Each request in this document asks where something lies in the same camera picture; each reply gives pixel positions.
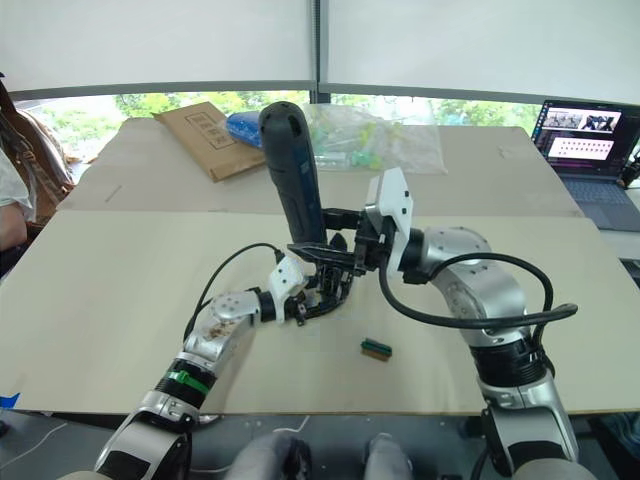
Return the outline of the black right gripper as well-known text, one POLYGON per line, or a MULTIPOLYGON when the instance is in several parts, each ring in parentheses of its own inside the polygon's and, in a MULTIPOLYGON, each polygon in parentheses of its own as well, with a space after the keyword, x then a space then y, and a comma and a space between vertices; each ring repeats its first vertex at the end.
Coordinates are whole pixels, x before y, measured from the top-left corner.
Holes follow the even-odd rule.
POLYGON ((307 263, 353 268, 354 273, 386 269, 393 247, 393 219, 390 216, 384 216, 376 226, 364 210, 325 208, 322 215, 328 230, 356 230, 354 252, 313 242, 289 244, 289 251, 307 263))

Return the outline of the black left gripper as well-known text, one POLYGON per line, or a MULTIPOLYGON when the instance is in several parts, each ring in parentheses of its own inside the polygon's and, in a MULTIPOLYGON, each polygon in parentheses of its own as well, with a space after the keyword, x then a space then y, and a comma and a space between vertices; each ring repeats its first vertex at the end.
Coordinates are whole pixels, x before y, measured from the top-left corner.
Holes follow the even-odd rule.
POLYGON ((304 326, 308 320, 328 315, 344 304, 353 284, 352 279, 326 281, 310 279, 305 289, 293 298, 293 316, 298 327, 304 326))

